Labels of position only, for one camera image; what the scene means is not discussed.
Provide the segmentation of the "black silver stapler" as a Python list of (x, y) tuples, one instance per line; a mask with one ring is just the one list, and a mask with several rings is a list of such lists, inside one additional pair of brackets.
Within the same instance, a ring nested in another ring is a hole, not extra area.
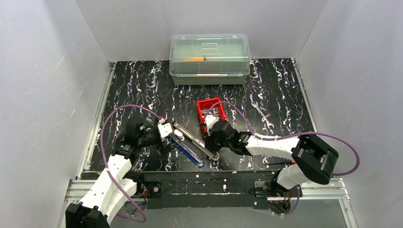
[(216, 152), (210, 152), (205, 148), (205, 144), (203, 141), (199, 140), (195, 135), (191, 132), (186, 130), (182, 125), (177, 123), (176, 121), (173, 122), (173, 126), (176, 130), (181, 132), (186, 138), (188, 138), (199, 150), (201, 150), (204, 154), (206, 154), (211, 160), (218, 161), (220, 156)]

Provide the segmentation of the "red plastic bin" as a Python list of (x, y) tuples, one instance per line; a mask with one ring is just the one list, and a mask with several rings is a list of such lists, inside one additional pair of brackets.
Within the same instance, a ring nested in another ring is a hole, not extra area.
[[(207, 111), (215, 103), (220, 102), (220, 101), (221, 101), (220, 97), (214, 97), (214, 98), (209, 98), (209, 99), (204, 99), (204, 100), (198, 100), (196, 102), (198, 116), (199, 116), (199, 120), (200, 120), (201, 133), (207, 132), (206, 127), (202, 125), (205, 122), (204, 116), (207, 114)], [(214, 116), (217, 120), (225, 120), (225, 121), (228, 120), (222, 104), (217, 104), (216, 106), (214, 106), (208, 112), (208, 115)]]

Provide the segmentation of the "blue stapler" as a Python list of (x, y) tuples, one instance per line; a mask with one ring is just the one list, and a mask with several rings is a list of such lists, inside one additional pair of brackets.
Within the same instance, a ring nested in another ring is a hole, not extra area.
[(202, 168), (205, 165), (204, 160), (199, 157), (191, 148), (189, 148), (185, 141), (182, 141), (175, 134), (170, 135), (171, 141), (182, 151), (197, 167)]

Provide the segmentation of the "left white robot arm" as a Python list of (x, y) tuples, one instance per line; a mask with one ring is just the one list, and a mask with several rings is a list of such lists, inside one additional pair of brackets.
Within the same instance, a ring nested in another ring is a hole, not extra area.
[(67, 228), (108, 228), (125, 203), (144, 183), (132, 166), (144, 147), (157, 146), (167, 152), (167, 138), (174, 132), (164, 119), (150, 123), (128, 123), (118, 137), (106, 167), (94, 185), (77, 203), (70, 203), (65, 212)]

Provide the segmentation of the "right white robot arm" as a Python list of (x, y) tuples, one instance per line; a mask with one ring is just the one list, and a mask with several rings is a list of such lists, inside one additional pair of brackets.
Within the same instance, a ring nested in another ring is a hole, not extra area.
[(211, 152), (228, 148), (237, 155), (265, 155), (294, 161), (274, 175), (271, 186), (290, 190), (305, 182), (326, 185), (338, 160), (338, 152), (314, 134), (280, 137), (239, 132), (225, 120), (207, 121), (205, 147)]

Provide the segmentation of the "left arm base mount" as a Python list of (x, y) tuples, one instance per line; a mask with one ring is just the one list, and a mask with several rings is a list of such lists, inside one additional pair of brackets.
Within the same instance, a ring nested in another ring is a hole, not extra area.
[(135, 190), (135, 193), (131, 193), (131, 198), (158, 199), (162, 195), (162, 183), (159, 181), (138, 181)]

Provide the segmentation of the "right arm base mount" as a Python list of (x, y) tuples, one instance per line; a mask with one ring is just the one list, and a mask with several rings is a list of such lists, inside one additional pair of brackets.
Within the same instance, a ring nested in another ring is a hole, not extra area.
[(297, 187), (300, 187), (299, 185), (287, 190), (277, 183), (279, 173), (280, 171), (275, 172), (274, 176), (269, 182), (266, 181), (257, 187), (249, 189), (248, 193), (257, 198), (283, 197), (284, 199), (282, 201), (284, 202), (290, 201), (293, 196), (297, 197), (298, 194), (300, 197), (302, 197), (302, 190), (297, 189)]

